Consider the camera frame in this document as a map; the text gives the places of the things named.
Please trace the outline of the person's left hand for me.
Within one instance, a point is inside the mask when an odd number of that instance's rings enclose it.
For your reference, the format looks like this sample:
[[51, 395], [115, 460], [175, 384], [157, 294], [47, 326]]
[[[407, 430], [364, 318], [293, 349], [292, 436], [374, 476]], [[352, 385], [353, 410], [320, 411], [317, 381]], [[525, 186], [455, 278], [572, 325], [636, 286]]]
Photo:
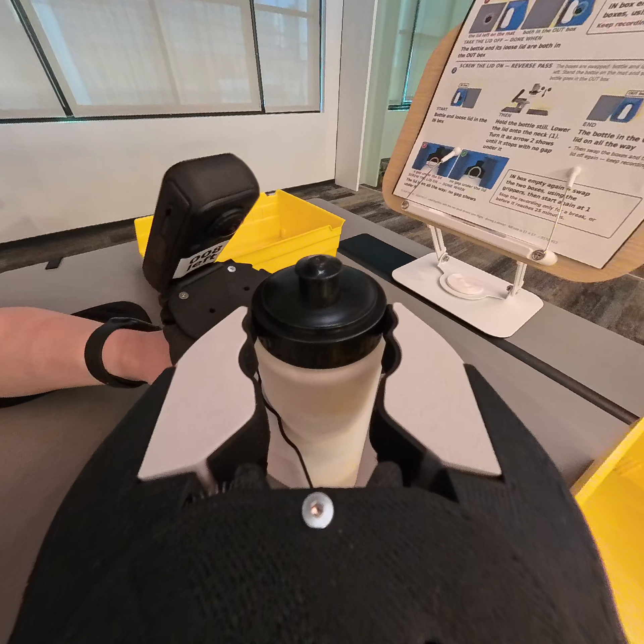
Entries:
[[162, 331], [126, 328], [108, 336], [102, 349], [102, 363], [112, 376], [148, 384], [172, 366], [169, 344]]

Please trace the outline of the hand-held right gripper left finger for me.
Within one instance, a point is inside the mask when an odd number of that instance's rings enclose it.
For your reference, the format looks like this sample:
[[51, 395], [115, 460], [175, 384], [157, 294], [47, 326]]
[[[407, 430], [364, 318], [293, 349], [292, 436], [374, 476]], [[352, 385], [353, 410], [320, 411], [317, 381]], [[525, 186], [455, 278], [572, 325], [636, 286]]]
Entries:
[[238, 307], [175, 365], [138, 479], [194, 475], [205, 491], [235, 486], [250, 468], [266, 486], [269, 420], [249, 326]]

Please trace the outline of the black wristband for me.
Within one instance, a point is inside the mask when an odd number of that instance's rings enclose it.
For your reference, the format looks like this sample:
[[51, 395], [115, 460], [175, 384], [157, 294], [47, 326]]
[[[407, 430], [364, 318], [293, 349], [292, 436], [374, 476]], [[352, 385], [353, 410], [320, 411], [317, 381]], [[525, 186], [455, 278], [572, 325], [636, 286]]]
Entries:
[[85, 344], [85, 364], [88, 372], [101, 384], [112, 388], [134, 389], [145, 384], [144, 381], [132, 381], [110, 374], [104, 366], [102, 352], [108, 337], [117, 330], [134, 330], [137, 332], [157, 332], [161, 328], [149, 321], [136, 318], [109, 318], [89, 336]]

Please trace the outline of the white board stand base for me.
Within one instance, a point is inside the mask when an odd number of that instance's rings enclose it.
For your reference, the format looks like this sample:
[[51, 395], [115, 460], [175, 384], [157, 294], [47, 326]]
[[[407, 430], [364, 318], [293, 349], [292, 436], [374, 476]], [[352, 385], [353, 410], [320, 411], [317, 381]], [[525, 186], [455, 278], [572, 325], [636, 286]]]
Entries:
[[448, 254], [442, 231], [428, 226], [434, 252], [392, 272], [400, 286], [437, 305], [455, 318], [492, 337], [508, 338], [543, 307], [524, 290], [527, 264], [516, 262], [505, 281]]

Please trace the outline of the wooden instruction sheet board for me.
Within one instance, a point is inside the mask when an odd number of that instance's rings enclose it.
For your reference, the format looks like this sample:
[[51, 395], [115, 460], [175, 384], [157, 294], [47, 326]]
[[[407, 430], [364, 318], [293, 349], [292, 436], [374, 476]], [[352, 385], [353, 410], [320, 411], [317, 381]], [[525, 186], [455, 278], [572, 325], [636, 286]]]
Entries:
[[643, 265], [643, 2], [472, 1], [384, 179], [403, 214], [562, 278]]

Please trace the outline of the black bottle lid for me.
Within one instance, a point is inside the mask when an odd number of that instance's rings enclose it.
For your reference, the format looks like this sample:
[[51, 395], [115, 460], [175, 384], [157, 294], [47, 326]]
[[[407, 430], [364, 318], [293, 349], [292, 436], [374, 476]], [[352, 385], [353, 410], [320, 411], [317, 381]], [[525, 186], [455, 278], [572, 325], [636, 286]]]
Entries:
[[335, 256], [316, 254], [257, 286], [251, 318], [257, 340], [287, 365], [348, 366], [371, 354], [384, 333], [382, 286]]

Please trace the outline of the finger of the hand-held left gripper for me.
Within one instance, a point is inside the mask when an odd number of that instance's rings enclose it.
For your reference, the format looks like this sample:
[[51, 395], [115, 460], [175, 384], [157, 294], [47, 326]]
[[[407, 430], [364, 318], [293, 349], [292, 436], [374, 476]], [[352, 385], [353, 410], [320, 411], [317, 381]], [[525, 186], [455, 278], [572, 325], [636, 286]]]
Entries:
[[314, 488], [302, 452], [286, 430], [282, 415], [269, 401], [260, 371], [256, 371], [256, 392], [269, 423], [267, 474], [276, 487]]

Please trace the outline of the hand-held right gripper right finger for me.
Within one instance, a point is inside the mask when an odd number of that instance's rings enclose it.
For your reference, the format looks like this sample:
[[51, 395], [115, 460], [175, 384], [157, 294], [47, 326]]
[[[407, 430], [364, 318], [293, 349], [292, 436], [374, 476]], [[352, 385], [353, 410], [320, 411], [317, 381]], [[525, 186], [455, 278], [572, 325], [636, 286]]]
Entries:
[[383, 329], [371, 418], [377, 461], [396, 463], [405, 484], [430, 484], [447, 470], [499, 479], [502, 469], [459, 354], [402, 303], [388, 306]]

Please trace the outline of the white framed window partition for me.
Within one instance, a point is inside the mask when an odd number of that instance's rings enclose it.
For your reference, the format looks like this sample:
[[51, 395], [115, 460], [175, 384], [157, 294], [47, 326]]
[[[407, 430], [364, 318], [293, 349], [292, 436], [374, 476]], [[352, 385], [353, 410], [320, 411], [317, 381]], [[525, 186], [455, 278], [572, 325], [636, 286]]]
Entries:
[[1, 242], [151, 214], [182, 160], [357, 186], [374, 1], [2, 1]]

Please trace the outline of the black smooth desk mat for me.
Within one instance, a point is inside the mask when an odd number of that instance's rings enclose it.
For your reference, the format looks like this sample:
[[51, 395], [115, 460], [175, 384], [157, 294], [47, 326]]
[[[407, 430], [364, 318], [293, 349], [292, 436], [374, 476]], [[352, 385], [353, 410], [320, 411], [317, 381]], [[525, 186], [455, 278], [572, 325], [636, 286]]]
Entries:
[[366, 233], [341, 240], [339, 252], [391, 283], [395, 281], [393, 271], [415, 261], [412, 255]]

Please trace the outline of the yellow plastic bin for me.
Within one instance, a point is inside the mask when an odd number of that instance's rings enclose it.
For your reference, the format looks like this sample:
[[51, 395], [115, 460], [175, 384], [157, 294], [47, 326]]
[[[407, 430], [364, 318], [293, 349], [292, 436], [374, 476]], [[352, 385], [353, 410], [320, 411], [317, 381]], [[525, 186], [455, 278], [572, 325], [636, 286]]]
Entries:
[[135, 219], [142, 271], [156, 291], [235, 264], [276, 272], [335, 256], [344, 220], [283, 191], [262, 196], [249, 173], [167, 173], [153, 215]]
[[629, 643], [643, 642], [643, 419], [571, 488], [598, 546]]

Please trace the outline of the white plastic bottle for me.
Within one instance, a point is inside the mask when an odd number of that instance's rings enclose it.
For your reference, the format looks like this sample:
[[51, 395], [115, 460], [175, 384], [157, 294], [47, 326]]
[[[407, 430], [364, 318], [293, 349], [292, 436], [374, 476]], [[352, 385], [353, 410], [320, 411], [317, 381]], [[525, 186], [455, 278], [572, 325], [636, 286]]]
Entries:
[[353, 487], [382, 373], [385, 342], [346, 366], [311, 369], [272, 356], [256, 341], [265, 400], [302, 455], [313, 487]]

